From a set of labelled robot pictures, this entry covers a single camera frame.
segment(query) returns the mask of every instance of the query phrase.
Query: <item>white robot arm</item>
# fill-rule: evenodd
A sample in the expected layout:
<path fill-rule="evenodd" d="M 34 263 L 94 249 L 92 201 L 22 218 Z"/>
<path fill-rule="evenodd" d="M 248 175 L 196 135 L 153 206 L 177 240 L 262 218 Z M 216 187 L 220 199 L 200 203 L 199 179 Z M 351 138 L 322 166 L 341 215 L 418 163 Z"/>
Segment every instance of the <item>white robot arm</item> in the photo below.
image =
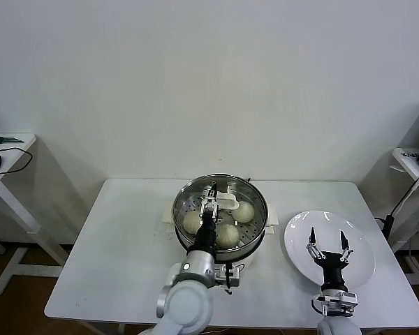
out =
<path fill-rule="evenodd" d="M 203 200 L 201 207 L 202 226 L 194 244 L 188 249 L 183 263 L 172 266 L 168 281 L 157 302 L 156 314 L 160 322 L 141 334 L 192 335 L 204 330 L 210 323 L 213 307 L 208 290 L 215 285 L 230 283 L 239 286 L 239 268 L 214 269 L 215 225 L 217 221 L 216 185 Z M 348 292 L 341 271 L 348 265 L 348 240 L 341 232 L 342 253 L 320 251 L 312 228 L 307 250 L 315 263 L 323 268 L 324 284 L 321 294 L 312 298 L 312 307 L 324 315 L 318 324 L 318 335 L 361 335 L 348 317 L 358 305 L 357 296 Z M 318 310 L 315 302 L 322 306 Z"/>
<path fill-rule="evenodd" d="M 348 258 L 353 250 L 344 233 L 340 233 L 342 253 L 320 251 L 316 245 L 315 231 L 312 227 L 307 250 L 315 263 L 323 268 L 324 284 L 321 294 L 312 298 L 312 308 L 322 315 L 323 320 L 318 324 L 318 335 L 361 335 L 360 328 L 349 317 L 358 305 L 355 293 L 348 292 L 344 285 L 342 269 L 348 266 Z M 321 311 L 315 302 L 322 306 Z"/>
<path fill-rule="evenodd" d="M 239 268 L 227 269 L 223 266 L 214 269 L 218 202 L 222 208 L 239 206 L 232 198 L 225 195 L 218 197 L 216 184 L 204 197 L 200 213 L 202 225 L 194 244 L 189 247 L 185 261 L 172 266 L 157 301 L 156 314 L 161 320 L 142 334 L 198 334 L 208 326 L 212 317 L 212 300 L 208 290 L 225 283 L 239 286 Z"/>

